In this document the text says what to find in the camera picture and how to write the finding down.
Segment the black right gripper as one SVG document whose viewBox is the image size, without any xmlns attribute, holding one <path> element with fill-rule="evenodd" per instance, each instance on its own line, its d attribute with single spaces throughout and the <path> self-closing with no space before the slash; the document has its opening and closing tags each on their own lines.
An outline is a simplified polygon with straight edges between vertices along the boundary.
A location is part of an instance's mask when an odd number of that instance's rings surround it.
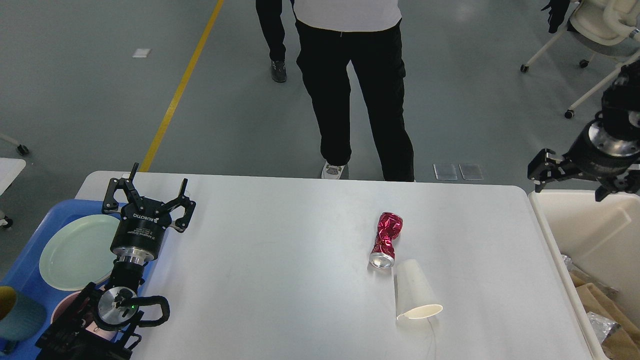
<svg viewBox="0 0 640 360">
<path fill-rule="evenodd" d="M 639 195 L 640 173 L 626 172 L 638 162 L 638 126 L 610 127 L 604 120 L 592 120 L 565 157 L 542 148 L 526 166 L 526 177 L 534 183 L 534 192 L 540 193 L 548 183 L 577 179 L 584 173 L 597 178 L 599 187 L 594 199 L 601 202 L 617 193 Z"/>
</svg>

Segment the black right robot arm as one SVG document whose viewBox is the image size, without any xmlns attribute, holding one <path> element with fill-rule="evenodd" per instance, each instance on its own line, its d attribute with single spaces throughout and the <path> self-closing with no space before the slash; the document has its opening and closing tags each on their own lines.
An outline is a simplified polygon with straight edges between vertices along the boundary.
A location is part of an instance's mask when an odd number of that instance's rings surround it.
<svg viewBox="0 0 640 360">
<path fill-rule="evenodd" d="M 603 92 L 601 110 L 587 123 L 563 155 L 544 148 L 526 168 L 535 193 L 552 182 L 597 182 L 595 201 L 612 194 L 639 194 L 640 68 L 622 66 Z"/>
</svg>

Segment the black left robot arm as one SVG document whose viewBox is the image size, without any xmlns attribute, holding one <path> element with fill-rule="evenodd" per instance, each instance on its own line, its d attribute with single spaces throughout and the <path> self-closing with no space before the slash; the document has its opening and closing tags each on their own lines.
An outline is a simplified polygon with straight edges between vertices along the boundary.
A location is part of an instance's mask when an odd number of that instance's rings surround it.
<svg viewBox="0 0 640 360">
<path fill-rule="evenodd" d="M 35 342 L 38 360 L 129 360 L 142 340 L 137 328 L 169 320 L 169 301 L 141 296 L 139 288 L 146 265 L 160 255 L 166 230 L 185 232 L 196 202 L 186 194 L 187 178 L 167 202 L 142 196 L 134 185 L 138 166 L 135 162 L 128 177 L 112 178 L 103 198 L 102 213 L 119 216 L 108 281 L 103 287 L 88 283 L 46 328 Z"/>
</svg>

